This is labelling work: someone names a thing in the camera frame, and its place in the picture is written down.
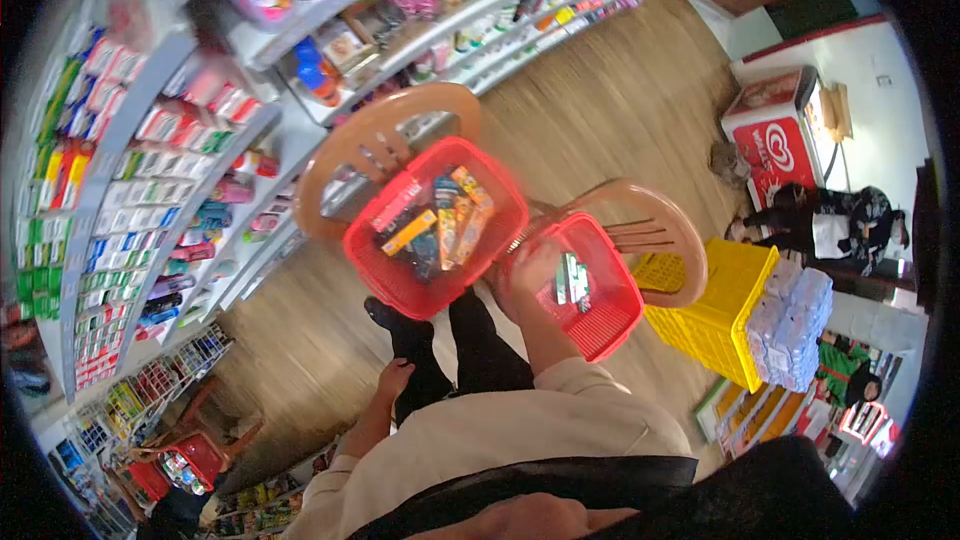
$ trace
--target ice cream freezer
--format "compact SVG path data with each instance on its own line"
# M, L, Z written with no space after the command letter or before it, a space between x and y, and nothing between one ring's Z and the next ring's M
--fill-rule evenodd
M747 186L756 210L772 206L774 194L791 182L850 189L843 145L823 123L821 88L813 66L750 82L720 119L750 164Z

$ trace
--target beige jacket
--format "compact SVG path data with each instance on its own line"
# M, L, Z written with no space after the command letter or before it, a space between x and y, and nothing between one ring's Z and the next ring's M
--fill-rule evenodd
M346 538L430 486L558 457L690 456L670 415L599 365L563 360L534 390L467 394L411 414L363 458L338 456L303 493L288 540Z

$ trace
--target green shirt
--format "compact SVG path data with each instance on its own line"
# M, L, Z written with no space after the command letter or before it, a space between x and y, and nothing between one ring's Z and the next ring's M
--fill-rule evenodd
M870 354L860 346L853 346L849 354L844 354L833 344L820 343L820 367L814 377L818 380L826 378L826 389L830 392L830 402L834 407L847 406L844 402L847 384L865 361L870 361Z

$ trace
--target hand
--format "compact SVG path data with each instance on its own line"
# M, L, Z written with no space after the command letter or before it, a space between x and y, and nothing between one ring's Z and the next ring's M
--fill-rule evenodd
M514 295L536 295L557 275L563 251L553 240L546 240L533 254L530 246L520 246L510 270L510 292Z
M395 358L380 372L376 391L396 401L401 392L407 388L407 382L410 381L410 375L416 367L406 358Z

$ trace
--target patterned shirt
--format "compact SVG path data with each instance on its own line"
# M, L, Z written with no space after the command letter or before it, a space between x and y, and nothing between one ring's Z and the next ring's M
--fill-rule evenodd
M816 213L849 217L849 238L841 240L841 249L849 251L860 275L873 273L874 266L883 259L893 228L893 209L887 195L874 186L858 192L818 187L816 193Z

